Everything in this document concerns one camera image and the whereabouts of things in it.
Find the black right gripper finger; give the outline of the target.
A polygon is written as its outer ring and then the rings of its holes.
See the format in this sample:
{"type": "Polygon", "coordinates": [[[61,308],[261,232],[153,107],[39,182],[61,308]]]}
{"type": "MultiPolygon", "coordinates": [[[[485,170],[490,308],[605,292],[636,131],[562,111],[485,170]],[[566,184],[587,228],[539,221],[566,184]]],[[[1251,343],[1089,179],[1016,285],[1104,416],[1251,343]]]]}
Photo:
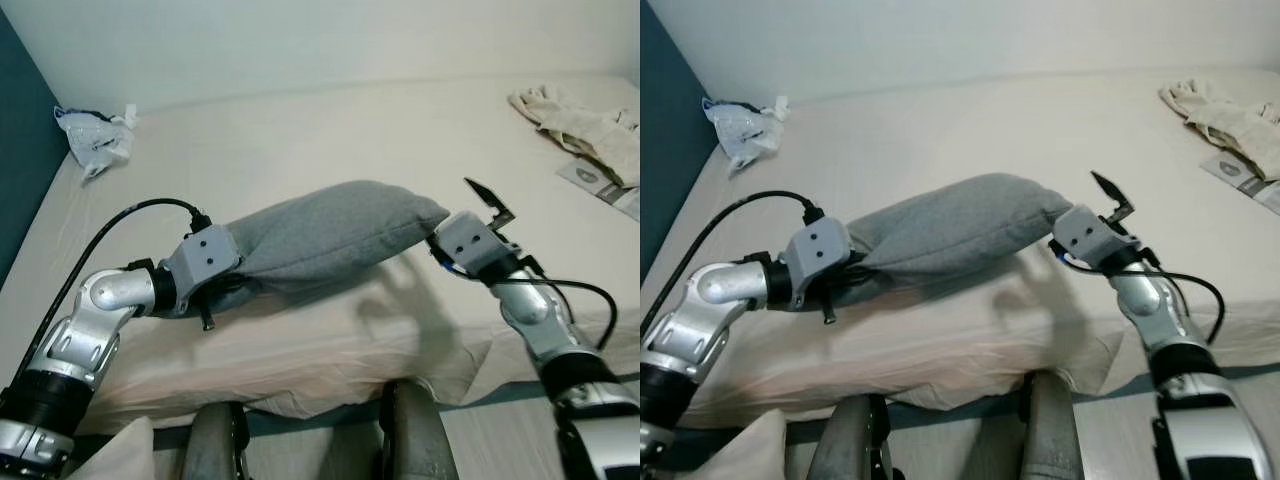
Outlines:
{"type": "Polygon", "coordinates": [[[1091,175],[1103,193],[1117,205],[1111,216],[1129,216],[1135,211],[1133,204],[1114,182],[1094,170],[1091,170],[1091,175]]]}
{"type": "Polygon", "coordinates": [[[495,211],[492,218],[492,223],[511,223],[515,220],[515,214],[493,189],[468,177],[465,177],[465,182],[488,207],[495,211]]]}

